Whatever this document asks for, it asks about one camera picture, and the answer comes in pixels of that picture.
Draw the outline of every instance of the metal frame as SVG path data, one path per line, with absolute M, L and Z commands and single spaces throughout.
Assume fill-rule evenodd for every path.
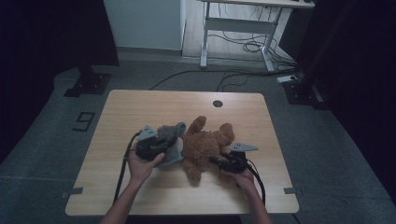
M 269 48 L 274 38 L 277 24 L 279 22 L 280 14 L 282 13 L 282 7 L 276 13 L 276 18 L 273 21 L 247 21 L 247 20 L 235 20 L 235 19 L 223 19 L 223 18 L 210 18 L 210 2 L 207 2 L 206 15 L 205 15 L 205 26 L 204 26 L 204 42 L 201 49 L 201 63 L 202 68 L 206 68 L 207 61 L 207 32 L 209 30 L 215 31 L 229 31 L 238 33 L 252 33 L 269 35 L 265 41 L 264 48 L 262 48 L 262 57 L 264 58 L 265 65 L 270 72 L 274 72 L 275 69 L 271 62 L 271 55 L 269 55 Z

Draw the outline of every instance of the human hand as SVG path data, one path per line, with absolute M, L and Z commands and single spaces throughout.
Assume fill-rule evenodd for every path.
M 131 150 L 128 157 L 128 166 L 131 173 L 130 183 L 142 185 L 151 175 L 152 168 L 163 159 L 164 154 L 158 155 L 154 161 L 145 161 L 136 155 L 135 148 L 136 144 L 134 144 L 133 150 Z
M 221 172 L 225 175 L 232 176 L 239 187 L 244 191 L 256 188 L 254 185 L 253 173 L 251 173 L 248 168 L 241 173 L 232 173 L 224 170 L 221 170 Z

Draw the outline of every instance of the plush toy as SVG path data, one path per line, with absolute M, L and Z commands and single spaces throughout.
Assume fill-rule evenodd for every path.
M 190 125 L 183 140 L 181 163 L 192 181 L 201 180 L 202 167 L 209 164 L 209 157 L 218 157 L 220 152 L 225 152 L 235 136 L 233 126 L 230 123 L 222 124 L 218 131 L 202 131 L 206 123 L 206 117 L 200 116 Z

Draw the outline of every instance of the desk leg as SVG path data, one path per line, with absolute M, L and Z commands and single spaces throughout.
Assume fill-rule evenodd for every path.
M 274 34 L 276 31 L 277 24 L 279 22 L 280 14 L 282 14 L 283 7 L 280 7 L 276 13 L 276 18 L 273 21 L 273 27 L 271 28 L 271 33 L 269 34 L 267 41 L 265 41 L 264 48 L 262 49 L 262 57 L 264 58 L 265 65 L 267 66 L 267 70 L 269 72 L 274 72 L 275 69 L 271 62 L 271 55 L 269 54 L 269 48 L 271 47 L 271 42 L 274 38 Z
M 206 6 L 206 16 L 205 16 L 205 26 L 204 26 L 204 42 L 202 43 L 201 48 L 201 68 L 206 68 L 206 60 L 207 60 L 207 21 L 209 20 L 209 9 L 210 3 L 207 3 Z

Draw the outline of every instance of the table top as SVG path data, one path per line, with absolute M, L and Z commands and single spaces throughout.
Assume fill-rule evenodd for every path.
M 214 101 L 222 101 L 215 107 Z M 65 208 L 69 216 L 104 215 L 110 208 L 122 165 L 122 156 L 133 134 L 145 125 L 154 129 L 189 126 L 198 116 L 206 116 L 204 131 L 233 125 L 235 142 L 258 147 L 247 152 L 257 166 L 266 190 L 269 213 L 296 213 L 299 205 L 276 138 L 265 100 L 258 93 L 198 91 L 112 91 L 92 137 L 75 188 Z M 155 168 L 138 192 L 131 215 L 219 215 L 247 214 L 248 203 L 241 190 L 218 177 L 215 167 L 207 168 L 199 186 L 193 186 L 180 163 Z M 130 178 L 125 172 L 121 190 Z
M 304 0 L 298 2 L 291 0 L 199 0 L 209 3 L 226 3 L 239 5 L 255 5 L 268 7 L 293 7 L 293 8 L 313 8 L 315 4 L 311 1 L 306 3 Z

